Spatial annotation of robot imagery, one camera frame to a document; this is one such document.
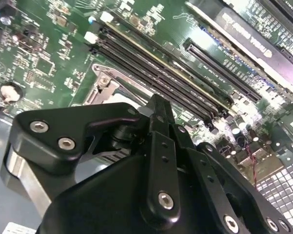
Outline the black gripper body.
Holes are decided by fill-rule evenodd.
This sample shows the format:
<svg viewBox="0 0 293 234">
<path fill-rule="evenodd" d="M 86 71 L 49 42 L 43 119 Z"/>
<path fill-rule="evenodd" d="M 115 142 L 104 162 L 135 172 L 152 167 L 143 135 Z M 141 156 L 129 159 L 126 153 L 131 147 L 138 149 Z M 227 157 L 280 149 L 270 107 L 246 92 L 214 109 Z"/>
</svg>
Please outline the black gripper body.
<svg viewBox="0 0 293 234">
<path fill-rule="evenodd" d="M 232 234 L 234 211 L 187 131 L 152 132 L 130 156 L 63 192 L 40 234 Z"/>
</svg>

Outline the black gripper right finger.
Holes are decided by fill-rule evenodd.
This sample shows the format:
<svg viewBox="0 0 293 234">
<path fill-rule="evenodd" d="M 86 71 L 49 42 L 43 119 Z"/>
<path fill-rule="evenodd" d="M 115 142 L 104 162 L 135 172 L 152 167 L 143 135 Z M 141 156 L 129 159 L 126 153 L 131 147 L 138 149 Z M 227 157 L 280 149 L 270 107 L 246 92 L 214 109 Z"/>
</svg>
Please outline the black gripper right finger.
<svg viewBox="0 0 293 234">
<path fill-rule="evenodd" d="M 172 125 L 180 158 L 195 181 L 204 221 L 212 234 L 292 234 L 286 218 L 207 143 L 195 146 L 186 129 Z"/>
</svg>

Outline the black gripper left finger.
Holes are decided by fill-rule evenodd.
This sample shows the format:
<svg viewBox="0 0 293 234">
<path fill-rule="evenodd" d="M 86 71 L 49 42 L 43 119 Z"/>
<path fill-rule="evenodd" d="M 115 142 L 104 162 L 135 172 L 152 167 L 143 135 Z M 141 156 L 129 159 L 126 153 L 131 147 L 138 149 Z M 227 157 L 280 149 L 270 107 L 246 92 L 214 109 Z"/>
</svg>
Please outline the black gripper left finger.
<svg viewBox="0 0 293 234">
<path fill-rule="evenodd" d="M 130 156 L 146 153 L 150 133 L 170 135 L 169 101 L 154 95 L 149 116 L 127 103 L 28 111 L 17 115 L 5 166 L 44 217 L 63 192 Z"/>
</svg>

